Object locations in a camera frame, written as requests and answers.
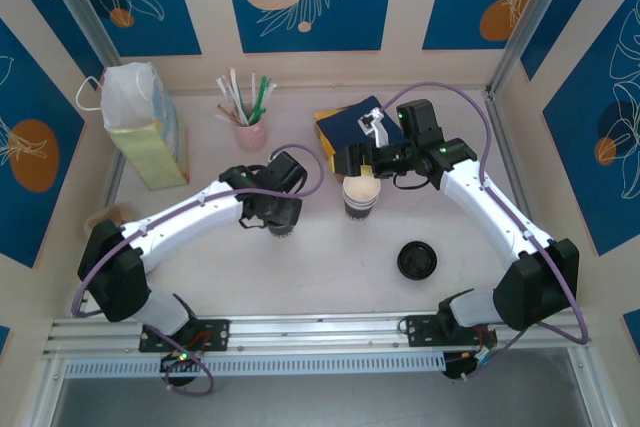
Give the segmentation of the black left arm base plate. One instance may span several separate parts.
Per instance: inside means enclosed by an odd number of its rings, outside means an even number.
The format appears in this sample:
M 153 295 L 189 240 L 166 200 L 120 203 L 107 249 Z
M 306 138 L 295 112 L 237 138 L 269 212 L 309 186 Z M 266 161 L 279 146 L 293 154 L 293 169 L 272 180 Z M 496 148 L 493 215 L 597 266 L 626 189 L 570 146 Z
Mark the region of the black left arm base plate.
M 230 321 L 191 319 L 170 339 L 192 352 L 224 352 L 227 350 Z M 140 336 L 140 352 L 169 353 L 174 347 L 144 326 Z

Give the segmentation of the green and white wrapped straw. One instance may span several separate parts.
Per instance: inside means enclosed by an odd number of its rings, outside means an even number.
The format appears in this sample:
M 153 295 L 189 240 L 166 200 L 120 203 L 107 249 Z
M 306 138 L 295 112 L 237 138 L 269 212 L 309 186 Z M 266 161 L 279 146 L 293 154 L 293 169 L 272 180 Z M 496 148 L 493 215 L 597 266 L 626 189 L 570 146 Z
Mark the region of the green and white wrapped straw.
M 269 85 L 268 85 L 268 87 L 267 87 L 267 89 L 266 89 L 266 91 L 264 93 L 261 109 L 259 111 L 258 121 L 262 118 L 262 115 L 266 112 L 266 102 L 270 98 L 273 90 L 277 87 L 277 84 L 275 82 L 273 82 L 271 79 L 268 79 L 268 80 L 269 80 Z

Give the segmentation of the printed paper gift bag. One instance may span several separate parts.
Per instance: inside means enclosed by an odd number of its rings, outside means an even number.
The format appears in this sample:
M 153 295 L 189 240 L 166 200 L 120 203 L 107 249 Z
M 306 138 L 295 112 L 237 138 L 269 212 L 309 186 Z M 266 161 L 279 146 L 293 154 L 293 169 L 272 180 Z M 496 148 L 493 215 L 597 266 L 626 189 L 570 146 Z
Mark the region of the printed paper gift bag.
M 129 164 L 150 190 L 189 183 L 186 125 L 150 62 L 109 67 L 101 80 L 88 76 L 100 92 L 95 108 Z

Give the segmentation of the white paper coffee cup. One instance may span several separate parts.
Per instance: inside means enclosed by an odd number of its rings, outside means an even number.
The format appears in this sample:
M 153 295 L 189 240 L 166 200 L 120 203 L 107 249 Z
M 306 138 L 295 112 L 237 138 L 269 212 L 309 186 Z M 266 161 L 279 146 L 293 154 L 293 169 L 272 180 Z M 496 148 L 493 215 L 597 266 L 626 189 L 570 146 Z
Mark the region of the white paper coffee cup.
M 370 176 L 345 177 L 343 197 L 354 205 L 375 203 L 381 191 L 381 181 Z

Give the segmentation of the aluminium front rail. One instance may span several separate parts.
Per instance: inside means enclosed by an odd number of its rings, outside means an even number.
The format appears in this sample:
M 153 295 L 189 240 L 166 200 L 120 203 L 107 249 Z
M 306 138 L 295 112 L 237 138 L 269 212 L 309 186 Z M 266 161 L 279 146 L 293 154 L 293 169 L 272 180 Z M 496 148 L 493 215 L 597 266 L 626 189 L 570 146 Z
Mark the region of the aluminium front rail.
M 231 316 L 229 326 L 196 347 L 221 346 L 221 355 L 395 353 L 411 349 L 407 312 Z M 143 357 L 141 324 L 101 317 L 56 319 L 42 354 L 47 359 Z

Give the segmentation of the navy blue paper napkin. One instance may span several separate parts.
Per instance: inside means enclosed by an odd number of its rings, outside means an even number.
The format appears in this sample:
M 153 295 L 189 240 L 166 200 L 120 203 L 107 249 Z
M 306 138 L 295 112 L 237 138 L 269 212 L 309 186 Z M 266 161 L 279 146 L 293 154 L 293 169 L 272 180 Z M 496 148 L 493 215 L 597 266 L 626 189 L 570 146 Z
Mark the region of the navy blue paper napkin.
M 336 174 L 357 177 L 363 175 L 365 167 L 368 167 L 373 176 L 388 178 L 414 170 L 409 142 L 386 113 L 381 126 L 388 136 L 387 146 L 377 147 L 375 140 L 367 136 L 359 125 L 358 120 L 362 116 L 380 106 L 378 99 L 370 96 L 316 121 L 320 133 L 330 145 L 328 156 Z

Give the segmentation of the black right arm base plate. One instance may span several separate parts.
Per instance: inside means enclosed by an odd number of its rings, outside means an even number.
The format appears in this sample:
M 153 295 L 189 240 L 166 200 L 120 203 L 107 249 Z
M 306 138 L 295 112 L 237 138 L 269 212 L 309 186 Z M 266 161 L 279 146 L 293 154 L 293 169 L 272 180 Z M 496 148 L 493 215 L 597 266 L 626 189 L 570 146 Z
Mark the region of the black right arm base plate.
M 398 323 L 410 347 L 483 347 L 494 348 L 497 335 L 485 324 L 461 327 L 455 321 L 442 320 L 437 315 L 409 315 Z

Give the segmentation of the pink straw holder cup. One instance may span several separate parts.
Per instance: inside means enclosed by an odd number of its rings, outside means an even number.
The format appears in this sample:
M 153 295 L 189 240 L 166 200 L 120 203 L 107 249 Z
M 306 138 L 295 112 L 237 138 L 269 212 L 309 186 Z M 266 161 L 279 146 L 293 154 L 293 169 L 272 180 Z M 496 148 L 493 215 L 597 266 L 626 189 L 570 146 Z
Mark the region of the pink straw holder cup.
M 250 126 L 235 126 L 234 133 L 239 148 L 244 152 L 257 152 L 268 142 L 268 132 L 263 120 Z

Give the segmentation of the black plastic cup lid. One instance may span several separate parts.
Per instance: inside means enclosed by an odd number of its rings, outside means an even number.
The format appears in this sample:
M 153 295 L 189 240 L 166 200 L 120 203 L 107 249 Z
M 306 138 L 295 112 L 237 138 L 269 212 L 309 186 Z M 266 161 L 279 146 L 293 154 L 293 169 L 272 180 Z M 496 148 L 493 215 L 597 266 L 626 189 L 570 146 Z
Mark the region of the black plastic cup lid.
M 435 272 L 437 256 L 429 244 L 423 241 L 411 241 L 401 248 L 396 263 L 404 277 L 420 281 Z

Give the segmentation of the grey metal panel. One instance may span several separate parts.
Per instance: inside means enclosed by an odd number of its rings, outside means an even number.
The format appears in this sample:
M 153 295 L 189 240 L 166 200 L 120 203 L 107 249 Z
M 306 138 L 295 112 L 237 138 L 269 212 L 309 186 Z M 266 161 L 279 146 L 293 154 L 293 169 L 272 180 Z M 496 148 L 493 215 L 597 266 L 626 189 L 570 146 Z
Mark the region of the grey metal panel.
M 64 382 L 52 427 L 593 427 L 567 354 L 513 350 L 469 381 L 436 372 Z

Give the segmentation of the beige pulp cup carrier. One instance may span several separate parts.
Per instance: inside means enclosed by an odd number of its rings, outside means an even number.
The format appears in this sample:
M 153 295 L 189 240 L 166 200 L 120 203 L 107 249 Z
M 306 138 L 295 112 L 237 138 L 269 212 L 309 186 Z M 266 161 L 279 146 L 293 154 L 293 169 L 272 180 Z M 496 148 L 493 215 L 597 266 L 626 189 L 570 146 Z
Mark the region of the beige pulp cup carrier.
M 116 203 L 111 206 L 104 207 L 86 220 L 84 224 L 85 235 L 89 237 L 93 228 L 104 220 L 111 220 L 116 226 L 121 226 L 133 221 L 134 215 L 131 208 L 126 203 Z

